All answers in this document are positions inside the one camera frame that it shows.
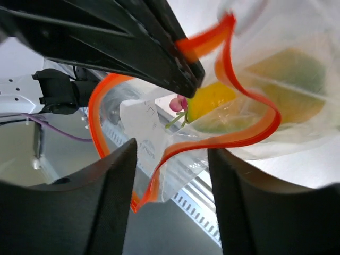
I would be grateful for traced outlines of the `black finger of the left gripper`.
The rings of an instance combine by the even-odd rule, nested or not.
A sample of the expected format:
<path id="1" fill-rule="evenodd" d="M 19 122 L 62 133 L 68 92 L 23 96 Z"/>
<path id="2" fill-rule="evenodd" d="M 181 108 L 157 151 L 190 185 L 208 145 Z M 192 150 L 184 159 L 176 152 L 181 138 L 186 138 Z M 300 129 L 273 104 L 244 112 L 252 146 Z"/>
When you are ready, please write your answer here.
<path id="1" fill-rule="evenodd" d="M 205 71 L 167 1 L 1 1 L 1 30 L 43 57 L 139 78 L 193 97 Z"/>

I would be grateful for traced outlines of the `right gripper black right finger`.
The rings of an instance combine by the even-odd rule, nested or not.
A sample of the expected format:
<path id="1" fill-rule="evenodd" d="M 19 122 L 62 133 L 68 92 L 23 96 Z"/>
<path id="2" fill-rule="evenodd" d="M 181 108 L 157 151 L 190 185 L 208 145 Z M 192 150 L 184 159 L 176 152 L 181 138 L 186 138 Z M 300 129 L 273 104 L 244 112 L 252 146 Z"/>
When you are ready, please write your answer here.
<path id="1" fill-rule="evenodd" d="M 339 184 L 299 186 L 225 149 L 208 163 L 223 254 L 339 254 Z"/>

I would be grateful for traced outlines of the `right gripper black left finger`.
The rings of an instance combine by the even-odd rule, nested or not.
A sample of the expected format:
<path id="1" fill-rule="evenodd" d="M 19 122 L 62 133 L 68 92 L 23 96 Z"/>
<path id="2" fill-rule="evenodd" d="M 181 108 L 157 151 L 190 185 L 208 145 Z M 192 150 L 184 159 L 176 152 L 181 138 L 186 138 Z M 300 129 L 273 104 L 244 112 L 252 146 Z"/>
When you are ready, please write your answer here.
<path id="1" fill-rule="evenodd" d="M 63 181 L 1 183 L 1 254 L 122 254 L 137 164 L 130 139 Z"/>

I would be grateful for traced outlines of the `red toy grape bunch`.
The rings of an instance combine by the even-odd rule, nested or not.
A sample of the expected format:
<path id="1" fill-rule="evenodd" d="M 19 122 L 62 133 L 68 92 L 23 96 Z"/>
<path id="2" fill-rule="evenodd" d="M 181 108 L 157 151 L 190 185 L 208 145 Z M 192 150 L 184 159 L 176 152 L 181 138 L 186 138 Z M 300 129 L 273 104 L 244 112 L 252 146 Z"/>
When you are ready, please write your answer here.
<path id="1" fill-rule="evenodd" d="M 187 98 L 181 95 L 177 95 L 176 98 L 173 98 L 169 104 L 170 109 L 176 113 L 176 118 L 171 120 L 165 125 L 166 129 L 169 129 L 172 125 L 178 122 L 180 119 L 183 118 L 183 122 L 181 127 L 184 127 L 187 123 L 187 113 L 188 113 L 188 102 Z"/>

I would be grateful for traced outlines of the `clear red zip bag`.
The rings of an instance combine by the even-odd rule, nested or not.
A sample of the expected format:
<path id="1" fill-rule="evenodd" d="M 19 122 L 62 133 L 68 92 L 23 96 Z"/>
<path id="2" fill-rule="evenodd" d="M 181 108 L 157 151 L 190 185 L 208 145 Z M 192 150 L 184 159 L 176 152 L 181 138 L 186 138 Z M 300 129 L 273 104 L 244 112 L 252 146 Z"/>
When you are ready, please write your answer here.
<path id="1" fill-rule="evenodd" d="M 166 202 L 224 146 L 244 159 L 300 150 L 339 134 L 339 1 L 170 1 L 189 36 L 180 48 L 205 78 L 176 118 L 167 89 L 119 99 L 145 82 L 110 74 L 94 90 L 88 122 L 100 157 L 110 154 L 102 124 L 138 144 L 131 209 Z"/>

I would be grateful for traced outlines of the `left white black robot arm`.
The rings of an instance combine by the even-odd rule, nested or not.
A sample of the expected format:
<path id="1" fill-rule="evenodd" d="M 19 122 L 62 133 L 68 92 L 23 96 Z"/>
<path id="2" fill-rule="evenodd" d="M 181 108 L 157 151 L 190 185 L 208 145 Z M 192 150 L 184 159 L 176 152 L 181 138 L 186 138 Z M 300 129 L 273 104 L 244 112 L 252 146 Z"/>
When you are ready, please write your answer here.
<path id="1" fill-rule="evenodd" d="M 48 60 L 188 97 L 205 76 L 176 45 L 185 33 L 167 1 L 1 1 L 1 31 Z M 1 112 L 72 114 L 88 105 L 95 84 L 55 69 L 4 79 Z"/>

